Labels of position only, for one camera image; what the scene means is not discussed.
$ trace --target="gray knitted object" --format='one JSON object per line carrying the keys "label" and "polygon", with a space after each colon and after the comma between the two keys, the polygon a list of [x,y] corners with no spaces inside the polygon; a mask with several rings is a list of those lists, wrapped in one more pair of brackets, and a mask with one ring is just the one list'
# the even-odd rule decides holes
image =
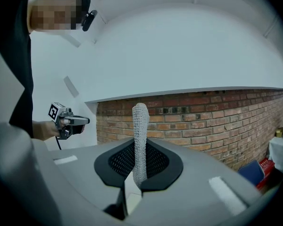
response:
{"label": "gray knitted object", "polygon": [[148,109],[143,103],[138,103],[133,107],[132,115],[135,143],[135,167],[133,169],[133,179],[135,184],[140,188],[142,182],[147,179],[146,139],[150,117]]}

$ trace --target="blue chair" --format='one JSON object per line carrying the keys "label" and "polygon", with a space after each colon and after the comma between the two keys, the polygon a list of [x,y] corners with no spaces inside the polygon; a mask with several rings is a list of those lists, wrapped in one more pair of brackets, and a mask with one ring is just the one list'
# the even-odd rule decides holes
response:
{"label": "blue chair", "polygon": [[247,165],[241,167],[238,173],[250,181],[254,186],[257,186],[259,182],[264,179],[264,172],[256,160],[251,161]]}

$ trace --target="red object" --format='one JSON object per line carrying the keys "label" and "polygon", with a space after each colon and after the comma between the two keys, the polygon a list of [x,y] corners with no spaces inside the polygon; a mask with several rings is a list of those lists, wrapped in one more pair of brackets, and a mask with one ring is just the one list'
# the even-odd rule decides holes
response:
{"label": "red object", "polygon": [[257,189],[261,189],[267,182],[268,177],[272,170],[275,168],[275,163],[267,158],[263,159],[260,163],[260,167],[264,172],[264,178],[259,184],[256,186]]}

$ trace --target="brick wall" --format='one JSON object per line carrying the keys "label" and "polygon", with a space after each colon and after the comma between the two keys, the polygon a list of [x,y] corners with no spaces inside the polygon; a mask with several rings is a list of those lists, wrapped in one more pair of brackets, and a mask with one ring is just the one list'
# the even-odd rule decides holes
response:
{"label": "brick wall", "polygon": [[133,136],[132,107],[145,103],[148,137],[204,151],[238,170],[262,160],[283,126],[283,90],[223,90],[100,102],[99,144]]}

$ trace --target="black cable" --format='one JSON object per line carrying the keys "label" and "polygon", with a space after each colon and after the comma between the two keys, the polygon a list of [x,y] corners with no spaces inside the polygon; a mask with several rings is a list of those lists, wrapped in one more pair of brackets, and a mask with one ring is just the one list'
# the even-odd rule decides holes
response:
{"label": "black cable", "polygon": [[60,146],[60,143],[58,142],[58,138],[57,138],[57,137],[56,137],[56,141],[57,141],[58,147],[59,147],[60,150],[61,150],[61,146]]}

